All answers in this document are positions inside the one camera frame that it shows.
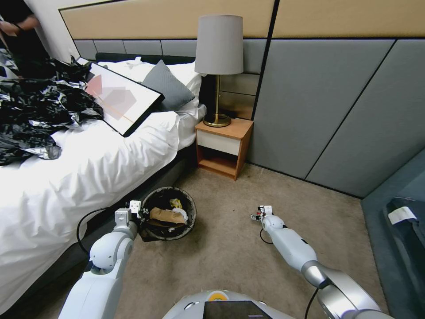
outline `power cord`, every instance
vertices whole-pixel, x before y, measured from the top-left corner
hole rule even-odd
[[[83,218],[81,218],[80,219],[80,221],[78,222],[78,225],[77,225],[77,241],[78,241],[78,244],[79,244],[79,246],[80,246],[80,248],[81,248],[81,250],[83,251],[83,252],[85,252],[85,254],[87,255],[87,256],[89,256],[90,257],[90,253],[87,251],[87,249],[84,247],[84,245],[83,245],[83,243],[81,242],[81,239],[80,239],[80,226],[81,226],[81,223],[83,222],[83,220],[87,217],[87,216],[89,216],[89,215],[91,215],[91,214],[93,214],[93,213],[96,213],[96,212],[98,212],[98,211],[100,211],[100,210],[105,210],[105,209],[108,209],[109,207],[103,207],[103,208],[99,208],[99,209],[96,209],[96,210],[92,210],[90,213],[88,213],[88,214],[86,214],[86,215],[84,215],[83,216]]]
[[[263,232],[263,230],[264,230],[264,228],[262,228],[262,229],[260,230],[260,238],[261,238],[261,240],[262,240],[263,242],[265,242],[266,244],[272,245],[272,244],[273,244],[272,242],[265,241],[265,240],[263,239],[263,237],[261,236],[261,233]]]
[[[319,291],[319,288],[316,288],[316,290],[314,291],[313,295],[311,296],[310,301],[309,301],[309,304],[307,305],[307,308],[305,309],[304,319],[307,319],[307,316],[309,315],[309,310],[310,310],[311,303],[313,302],[314,297],[316,297],[318,291]]]

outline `trash can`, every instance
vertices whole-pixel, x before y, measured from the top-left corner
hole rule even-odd
[[[152,208],[170,209],[170,200],[177,198],[187,213],[187,223],[182,227],[175,228],[172,231],[164,227],[155,225],[146,225],[146,232],[155,239],[169,241],[180,239],[187,235],[195,225],[196,206],[193,198],[184,190],[177,187],[161,187],[151,192],[142,203],[142,208],[151,211]]]

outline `white bedsheet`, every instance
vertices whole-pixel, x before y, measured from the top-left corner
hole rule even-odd
[[[53,135],[58,159],[0,167],[0,314],[77,241],[82,216],[117,202],[189,146],[205,112],[153,113],[127,138],[90,121]]]

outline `nightstand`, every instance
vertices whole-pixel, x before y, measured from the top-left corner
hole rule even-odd
[[[198,167],[236,180],[247,157],[253,124],[236,118],[222,128],[203,122],[195,126]]]

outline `framed picture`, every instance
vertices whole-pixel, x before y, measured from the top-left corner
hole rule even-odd
[[[104,121],[124,137],[130,136],[149,116],[150,107],[164,99],[160,92],[95,63],[90,73],[85,91],[103,108]]]

